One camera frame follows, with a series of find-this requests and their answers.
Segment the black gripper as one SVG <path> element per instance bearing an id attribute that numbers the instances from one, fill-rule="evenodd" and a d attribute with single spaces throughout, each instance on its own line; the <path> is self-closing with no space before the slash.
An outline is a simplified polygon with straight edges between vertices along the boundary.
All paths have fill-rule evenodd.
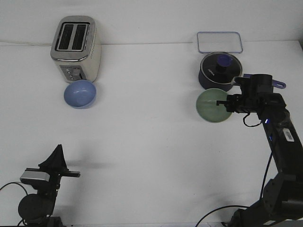
<path id="1" fill-rule="evenodd" d="M 42 163 L 38 165 L 40 168 L 44 169 L 61 169 L 62 172 L 50 171 L 50 170 L 40 170 L 36 168 L 27 168 L 29 171 L 46 172 L 50 176 L 60 176 L 60 177 L 80 177 L 80 172 L 69 171 L 63 153 L 63 147 L 61 144 L 57 145 L 51 155 Z"/>
<path id="2" fill-rule="evenodd" d="M 216 101 L 216 105 L 226 105 L 226 111 L 232 113 L 255 113 L 261 106 L 258 104 L 259 97 L 264 93 L 273 93 L 272 75 L 269 74 L 235 77 L 232 84 L 240 87 L 241 94 L 228 95 L 226 101 Z"/>

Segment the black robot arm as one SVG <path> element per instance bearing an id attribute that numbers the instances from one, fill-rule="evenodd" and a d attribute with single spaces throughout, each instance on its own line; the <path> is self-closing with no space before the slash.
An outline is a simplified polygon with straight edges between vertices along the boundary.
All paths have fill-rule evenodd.
<path id="1" fill-rule="evenodd" d="M 271 227 L 287 219 L 303 217 L 303 146 L 272 76 L 253 74 L 235 77 L 241 94 L 228 95 L 223 104 L 231 113 L 256 113 L 263 125 L 277 175 L 263 183 L 260 198 L 246 209 L 234 212 L 229 227 Z"/>
<path id="2" fill-rule="evenodd" d="M 26 195 L 18 205 L 18 213 L 26 227 L 62 227 L 62 219 L 53 216 L 62 177 L 80 177 L 79 171 L 67 168 L 62 145 L 59 144 L 38 168 L 26 168 L 20 182 L 36 193 Z"/>

